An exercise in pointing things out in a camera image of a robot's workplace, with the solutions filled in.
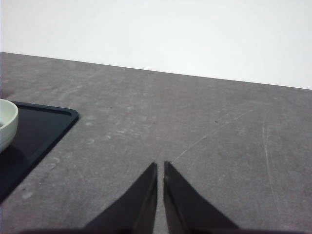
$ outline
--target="concrete tabletop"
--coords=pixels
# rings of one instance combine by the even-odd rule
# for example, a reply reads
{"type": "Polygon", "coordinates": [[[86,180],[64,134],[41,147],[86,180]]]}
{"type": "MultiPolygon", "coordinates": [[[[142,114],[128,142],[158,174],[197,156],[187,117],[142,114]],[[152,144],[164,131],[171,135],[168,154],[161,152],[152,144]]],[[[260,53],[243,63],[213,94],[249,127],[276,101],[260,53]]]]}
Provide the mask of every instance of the concrete tabletop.
{"type": "Polygon", "coordinates": [[[153,161],[168,233],[165,160],[242,228],[312,232],[311,90],[2,53],[1,98],[80,114],[1,204],[3,233],[83,227],[153,161]]]}

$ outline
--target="ceramic bowl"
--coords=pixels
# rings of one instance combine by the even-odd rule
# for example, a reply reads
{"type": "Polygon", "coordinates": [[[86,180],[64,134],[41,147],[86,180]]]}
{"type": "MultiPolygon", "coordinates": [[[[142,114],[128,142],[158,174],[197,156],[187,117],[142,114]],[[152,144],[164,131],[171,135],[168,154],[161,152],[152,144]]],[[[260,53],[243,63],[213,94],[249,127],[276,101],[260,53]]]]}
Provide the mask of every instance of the ceramic bowl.
{"type": "Polygon", "coordinates": [[[18,107],[4,99],[0,99],[0,153],[12,142],[18,129],[18,107]]]}

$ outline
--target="scratch on table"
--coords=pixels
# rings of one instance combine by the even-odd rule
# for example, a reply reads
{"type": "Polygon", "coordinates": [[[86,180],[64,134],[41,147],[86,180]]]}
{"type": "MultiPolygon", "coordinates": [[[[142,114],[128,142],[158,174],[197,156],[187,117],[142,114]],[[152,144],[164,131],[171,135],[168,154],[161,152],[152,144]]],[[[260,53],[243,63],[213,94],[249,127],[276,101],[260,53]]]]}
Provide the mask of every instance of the scratch on table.
{"type": "Polygon", "coordinates": [[[272,173],[270,169],[270,161],[269,161],[269,153],[268,153],[268,137],[269,137],[269,134],[268,134],[268,130],[265,127],[265,118],[264,118],[262,122],[262,140],[263,140],[264,156],[266,160],[266,171],[267,171],[267,175],[269,178],[270,189],[273,195],[273,202],[276,207],[278,217],[280,217],[280,210],[277,205],[279,198],[273,189],[272,173]]]}
{"type": "Polygon", "coordinates": [[[200,138],[199,140],[197,140],[197,141],[195,141],[193,144],[191,144],[185,151],[183,151],[178,157],[176,157],[176,158],[172,161],[172,163],[175,162],[176,160],[178,160],[182,155],[184,155],[187,151],[189,151],[192,147],[194,147],[195,145],[197,145],[199,142],[201,142],[201,141],[202,141],[203,139],[205,139],[206,137],[208,137],[208,136],[210,136],[210,135],[213,135],[214,133],[216,133],[217,131],[219,131],[221,128],[225,127],[226,125],[232,123],[233,121],[235,121],[235,120],[241,118],[242,116],[244,116],[244,115],[246,115],[246,114],[248,114],[248,113],[250,113],[250,112],[252,112],[252,111],[254,111],[254,110],[249,110],[249,111],[247,111],[247,112],[244,112],[244,113],[240,114],[239,116],[237,116],[237,117],[235,117],[235,118],[233,118],[233,119],[231,119],[231,120],[225,122],[225,123],[222,124],[220,127],[213,129],[211,132],[207,133],[207,134],[204,135],[202,138],[200,138]]]}

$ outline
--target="black tray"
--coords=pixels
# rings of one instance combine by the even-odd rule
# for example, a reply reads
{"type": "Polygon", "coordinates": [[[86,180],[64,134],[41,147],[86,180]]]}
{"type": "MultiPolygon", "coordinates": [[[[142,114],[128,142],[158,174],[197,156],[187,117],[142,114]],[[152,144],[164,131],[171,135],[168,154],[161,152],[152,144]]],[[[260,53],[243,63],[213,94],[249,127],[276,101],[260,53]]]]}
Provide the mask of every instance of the black tray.
{"type": "Polygon", "coordinates": [[[0,203],[77,122],[71,109],[14,102],[19,125],[11,145],[0,154],[0,203]]]}

